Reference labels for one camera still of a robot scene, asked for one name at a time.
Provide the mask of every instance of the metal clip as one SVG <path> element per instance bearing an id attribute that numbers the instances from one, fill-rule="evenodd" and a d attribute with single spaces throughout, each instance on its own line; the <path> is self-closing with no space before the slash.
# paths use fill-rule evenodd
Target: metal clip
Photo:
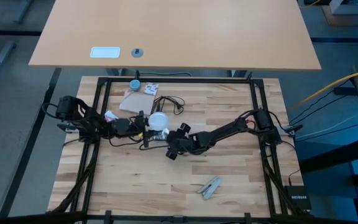
<path id="1" fill-rule="evenodd" d="M 205 200 L 211 198 L 217 187 L 222 183 L 222 179 L 218 176 L 212 178 L 204 187 L 200 188 L 197 193 L 201 193 Z"/>

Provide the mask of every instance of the black metal frame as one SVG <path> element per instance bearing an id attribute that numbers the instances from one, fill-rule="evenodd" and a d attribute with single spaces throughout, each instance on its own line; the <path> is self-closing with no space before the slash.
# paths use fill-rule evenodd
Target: black metal frame
<path id="1" fill-rule="evenodd" d="M 48 103 L 52 97 L 53 89 L 57 83 L 58 76 L 60 74 L 61 69 L 55 69 L 55 72 L 52 76 L 50 86 L 45 94 L 45 98 L 42 103 Z M 114 82 L 129 82 L 132 78 L 108 78 L 101 77 L 98 79 L 93 107 L 97 108 L 98 101 L 100 97 L 100 93 L 102 91 L 103 86 L 105 86 L 104 90 L 104 98 L 103 104 L 101 107 L 101 112 L 104 113 L 107 108 L 109 92 L 111 89 L 111 84 Z M 250 79 L 245 78 L 243 80 L 233 79 L 233 78 L 139 78 L 141 82 L 165 82 L 165 83 L 244 83 L 250 85 L 251 97 L 252 97 L 252 105 L 254 109 L 260 108 L 257 102 L 257 92 L 256 86 L 260 91 L 260 98 L 262 101 L 262 109 L 268 110 L 267 107 L 267 99 L 264 90 L 264 83 L 261 79 Z M 282 210 L 282 214 L 277 214 L 275 211 L 275 203 L 273 199 L 273 191 L 271 181 L 279 181 L 282 183 L 280 168 L 277 159 L 277 152 L 275 147 L 271 147 L 272 153 L 272 164 L 273 169 L 270 167 L 269 162 L 267 160 L 266 147 L 262 140 L 259 138 L 259 146 L 261 150 L 261 160 L 264 172 L 264 179 L 266 185 L 266 193 L 268 199 L 268 209 L 270 212 L 270 218 L 252 218 L 249 213 L 245 213 L 244 217 L 184 217 L 184 216 L 127 216 L 127 215 L 111 215 L 111 211 L 106 211 L 105 215 L 88 215 L 88 207 L 90 203 L 91 197 L 91 188 L 93 184 L 93 176 L 95 167 L 92 168 L 90 175 L 88 176 L 88 183 L 85 191 L 85 199 L 83 203 L 83 208 L 80 212 L 76 211 L 79 193 L 75 195 L 71 203 L 70 212 L 48 212 L 46 214 L 40 215 L 28 215 L 23 217 L 7 217 L 11 206 L 13 204 L 13 200 L 16 196 L 17 189 L 20 186 L 20 181 L 24 175 L 25 167 L 29 161 L 29 156 L 31 154 L 32 148 L 37 140 L 37 135 L 42 125 L 42 121 L 45 117 L 41 111 L 39 111 L 39 115 L 35 120 L 29 138 L 27 140 L 27 144 L 25 147 L 24 154 L 26 155 L 21 159 L 21 163 L 16 171 L 14 181 L 12 182 L 9 193 L 4 201 L 4 206 L 0 211 L 0 223 L 68 223 L 68 222 L 77 222 L 83 221 L 86 223 L 87 220 L 104 220 L 105 223 L 112 223 L 114 220 L 132 220 L 132 221 L 168 221 L 173 223 L 185 223 L 185 222 L 241 222 L 246 224 L 251 224 L 252 222 L 258 223 L 357 223 L 357 222 L 345 222 L 342 220 L 330 220 L 330 219 L 321 219 L 314 218 L 304 215 L 287 215 L 287 205 L 285 203 L 284 198 L 288 199 L 288 197 L 284 197 L 286 195 L 280 195 L 280 206 Z M 95 161 L 98 158 L 99 152 L 99 141 L 94 145 L 93 153 L 91 156 L 91 161 Z M 79 181 L 81 175 L 85 171 L 86 165 L 86 157 L 89 151 L 89 144 L 85 144 L 83 146 L 83 154 L 81 156 L 80 165 L 78 168 L 78 176 L 77 182 Z"/>

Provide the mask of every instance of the blue cap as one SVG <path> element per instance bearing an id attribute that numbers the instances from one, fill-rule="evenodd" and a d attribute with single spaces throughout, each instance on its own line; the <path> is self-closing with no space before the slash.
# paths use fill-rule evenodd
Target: blue cap
<path id="1" fill-rule="evenodd" d="M 129 87 L 131 88 L 131 90 L 133 91 L 138 91 L 140 90 L 140 81 L 139 80 L 132 80 L 129 83 Z"/>

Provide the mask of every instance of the wooden table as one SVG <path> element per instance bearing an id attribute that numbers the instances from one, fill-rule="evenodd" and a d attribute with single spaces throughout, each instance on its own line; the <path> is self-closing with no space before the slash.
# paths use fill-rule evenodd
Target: wooden table
<path id="1" fill-rule="evenodd" d="M 92 105 L 98 77 L 83 77 L 77 97 Z M 287 113 L 278 79 L 264 79 L 269 110 L 283 125 L 288 124 Z M 159 83 L 158 95 L 179 96 L 186 101 L 185 111 L 172 113 L 173 105 L 166 103 L 163 111 L 170 118 L 170 129 L 182 122 L 191 126 L 191 133 L 211 131 L 252 109 L 248 84 L 218 83 Z M 118 109 L 128 89 L 128 82 L 114 82 L 108 100 L 108 110 L 120 117 L 133 115 Z M 99 109 L 103 94 L 99 100 Z M 68 134 L 66 141 L 76 139 Z M 293 143 L 288 137 L 283 140 Z M 113 139 L 113 143 L 128 142 Z M 48 209 L 55 208 L 74 186 L 83 143 L 64 147 Z M 270 217 L 258 139 L 242 133 L 219 141 L 200 156 L 178 156 L 175 161 L 165 157 L 167 149 L 140 151 L 138 146 L 111 147 L 101 141 L 99 157 L 89 205 L 89 214 L 114 215 L 186 215 L 204 217 Z M 283 183 L 288 175 L 299 169 L 294 149 L 277 146 Z M 196 191 L 215 175 L 223 183 L 213 197 L 203 200 Z M 302 185 L 300 172 L 292 175 L 294 185 Z M 273 187 L 276 209 L 278 194 Z M 84 190 L 80 193 L 81 208 Z"/>
<path id="2" fill-rule="evenodd" d="M 91 58 L 93 47 L 121 54 Z M 321 69 L 294 0 L 56 0 L 30 65 Z"/>

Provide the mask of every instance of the electrical cable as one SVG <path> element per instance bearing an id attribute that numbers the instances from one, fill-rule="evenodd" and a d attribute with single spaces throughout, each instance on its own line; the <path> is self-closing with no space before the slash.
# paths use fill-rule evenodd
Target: electrical cable
<path id="1" fill-rule="evenodd" d="M 299 171 L 301 171 L 301 169 L 298 169 L 297 171 L 293 172 L 292 174 L 296 174 L 296 173 L 299 172 Z M 292 186 L 292 183 L 291 183 L 291 176 L 292 176 L 292 174 L 290 174 L 290 175 L 288 176 L 288 183 L 290 184 L 290 186 Z"/>
<path id="2" fill-rule="evenodd" d="M 315 112 L 317 112 L 317 111 L 319 111 L 319 110 L 325 108 L 326 106 L 328 106 L 328 105 L 330 105 L 330 104 L 332 104 L 332 103 L 337 102 L 338 100 L 340 100 L 340 99 L 342 99 L 342 98 L 344 98 L 344 97 L 347 97 L 347 95 L 341 96 L 341 97 L 339 97 L 339 98 L 336 98 L 335 100 L 332 100 L 332 101 L 329 102 L 329 103 L 326 103 L 324 106 L 317 108 L 316 110 L 314 110 L 314 111 L 311 112 L 310 114 L 306 115 L 304 118 L 300 119 L 299 121 L 293 123 L 292 125 L 295 125 L 295 124 L 297 124 L 297 123 L 303 121 L 304 119 L 306 119 L 306 118 L 309 117 L 310 115 L 314 114 Z"/>
<path id="3" fill-rule="evenodd" d="M 304 134 L 302 136 L 296 137 L 295 139 L 299 139 L 299 138 L 303 138 L 303 137 L 307 137 L 307 136 L 310 136 L 310 135 L 314 135 L 314 134 L 318 134 L 318 133 L 322 133 L 322 132 L 331 130 L 332 128 L 336 128 L 339 125 L 345 123 L 346 121 L 349 121 L 350 119 L 355 118 L 356 116 L 358 116 L 358 114 L 356 114 L 354 116 L 351 116 L 350 118 L 346 118 L 345 120 L 343 120 L 343 121 L 339 122 L 338 124 L 335 124 L 334 126 L 331 126 L 329 128 L 326 128 L 326 129 L 323 129 L 323 130 L 320 130 L 320 131 L 316 131 L 316 132 L 313 132 L 313 133 L 309 133 L 309 134 Z"/>
<path id="4" fill-rule="evenodd" d="M 74 139 L 74 140 L 71 140 L 71 141 L 68 141 L 68 142 L 65 142 L 62 147 L 65 147 L 65 146 L 67 146 L 68 144 L 73 143 L 73 142 L 76 142 L 76 141 L 79 141 L 79 140 L 80 140 L 80 138 Z"/>
<path id="5" fill-rule="evenodd" d="M 41 110 L 42 110 L 46 115 L 48 115 L 49 117 L 55 118 L 55 119 L 59 119 L 58 117 L 56 117 L 56 116 L 54 116 L 54 115 L 48 113 L 47 108 L 45 108 L 45 106 L 54 106 L 54 107 L 57 108 L 57 105 L 55 105 L 55 104 L 53 104 L 53 103 L 44 103 L 43 105 L 41 105 Z"/>
<path id="6" fill-rule="evenodd" d="M 304 100 L 300 101 L 299 103 L 293 105 L 288 111 L 291 111 L 291 110 L 293 110 L 294 108 L 296 108 L 296 107 L 302 105 L 303 103 L 305 103 L 305 102 L 309 101 L 310 99 L 316 97 L 317 95 L 319 95 L 320 93 L 326 91 L 327 89 L 331 88 L 332 86 L 337 85 L 338 83 L 341 83 L 341 82 L 343 82 L 343 81 L 345 81 L 345 80 L 348 80 L 348 79 L 353 78 L 353 77 L 356 77 L 356 76 L 358 76 L 358 72 L 353 73 L 352 75 L 348 75 L 348 76 L 346 76 L 346 77 L 340 78 L 340 79 L 336 80 L 335 82 L 332 82 L 331 84 L 329 84 L 329 85 L 327 85 L 326 87 L 320 89 L 320 90 L 317 91 L 316 93 L 313 93 L 313 94 L 310 95 L 309 97 L 307 97 L 307 98 L 305 98 Z"/>
<path id="7" fill-rule="evenodd" d="M 307 7 L 310 7 L 310 6 L 314 6 L 315 4 L 317 4 L 317 3 L 319 3 L 319 2 L 321 2 L 321 0 L 317 0 L 317 1 L 311 3 L 311 4 L 307 5 L 307 6 L 299 6 L 299 8 L 305 9 L 305 8 L 307 8 Z"/>
<path id="8" fill-rule="evenodd" d="M 179 103 L 175 98 L 178 98 L 183 101 L 183 103 Z M 178 96 L 160 96 L 157 99 L 154 100 L 153 106 L 152 106 L 152 113 L 154 112 L 162 112 L 162 109 L 165 104 L 165 100 L 171 101 L 173 103 L 173 114 L 179 115 L 183 113 L 184 105 L 186 104 L 185 100 L 178 97 Z"/>
<path id="9" fill-rule="evenodd" d="M 256 123 L 255 123 L 255 121 L 247 120 L 246 122 L 247 122 L 247 123 L 253 123 L 253 124 L 254 124 L 253 129 L 255 129 L 255 128 L 256 128 Z"/>
<path id="10" fill-rule="evenodd" d="M 285 133 L 287 133 L 287 130 L 284 129 L 283 126 L 281 126 L 281 122 L 280 122 L 280 120 L 278 119 L 277 115 L 275 115 L 275 114 L 274 114 L 273 112 L 271 112 L 271 111 L 269 111 L 269 113 L 272 114 L 272 115 L 276 118 L 277 123 L 278 123 L 278 125 L 280 126 L 280 128 L 281 128 Z"/>
<path id="11" fill-rule="evenodd" d="M 136 141 L 136 142 L 131 142 L 131 143 L 124 143 L 124 144 L 119 144 L 119 145 L 114 145 L 111 142 L 111 138 L 109 138 L 109 143 L 112 147 L 121 147 L 121 146 L 128 146 L 128 145 L 133 145 L 133 144 L 139 144 L 142 140 Z"/>
<path id="12" fill-rule="evenodd" d="M 349 80 L 346 80 L 344 83 L 340 84 L 338 87 L 341 87 L 341 86 L 345 85 L 348 81 L 349 81 Z M 290 121 L 290 124 L 292 123 L 292 121 L 294 121 L 295 119 L 299 118 L 299 117 L 300 117 L 301 115 L 303 115 L 306 111 L 310 110 L 310 108 L 311 108 L 312 106 L 316 105 L 318 102 L 320 102 L 320 100 L 322 100 L 322 99 L 324 99 L 325 97 L 327 97 L 327 96 L 328 96 L 330 93 L 332 93 L 333 91 L 334 91 L 334 90 L 329 91 L 327 94 L 325 94 L 323 97 L 321 97 L 320 99 L 318 99 L 316 102 L 310 104 L 310 106 L 309 106 L 306 110 L 302 111 L 302 113 L 300 113 L 298 116 L 296 116 L 295 118 L 293 118 L 293 119 Z"/>
<path id="13" fill-rule="evenodd" d="M 147 148 L 142 148 L 142 146 L 144 146 L 144 144 L 141 144 L 139 146 L 139 150 L 141 150 L 141 151 L 146 151 L 146 150 L 150 150 L 150 149 L 158 149 L 158 148 L 162 148 L 162 147 L 168 147 L 168 145 L 166 145 L 166 146 L 154 146 L 154 147 L 147 147 Z"/>
<path id="14" fill-rule="evenodd" d="M 145 75 L 145 74 L 163 75 L 163 76 L 164 76 L 164 75 L 170 76 L 170 75 L 181 75 L 181 74 L 184 74 L 184 75 L 188 75 L 189 77 L 192 77 L 192 74 L 191 74 L 190 72 L 139 72 L 139 75 Z"/>
<path id="15" fill-rule="evenodd" d="M 338 129 L 338 130 L 335 130 L 335 131 L 331 131 L 331 132 L 328 132 L 328 133 L 320 134 L 320 135 L 317 135 L 317 136 L 313 136 L 313 137 L 310 137 L 310 138 L 307 138 L 307 139 L 302 139 L 302 140 L 299 140 L 299 141 L 296 141 L 296 142 L 307 141 L 307 140 L 309 140 L 309 139 L 318 138 L 318 137 L 321 137 L 321 136 L 324 136 L 324 135 L 327 135 L 327 134 L 336 133 L 336 132 L 338 132 L 338 131 L 343 131 L 343 130 L 346 130 L 346 129 L 349 129 L 349 128 L 353 128 L 353 127 L 356 127 L 356 126 L 358 126 L 358 124 L 355 124 L 355 125 L 352 125 L 352 126 L 349 126 L 349 127 L 346 127 L 346 128 L 341 128 L 341 129 Z"/>
<path id="16" fill-rule="evenodd" d="M 287 141 L 282 141 L 282 142 L 284 142 L 285 144 L 290 145 L 290 146 L 293 148 L 293 150 L 296 151 L 295 146 L 294 146 L 293 144 L 291 144 L 291 143 L 289 143 L 289 142 L 287 142 Z"/>

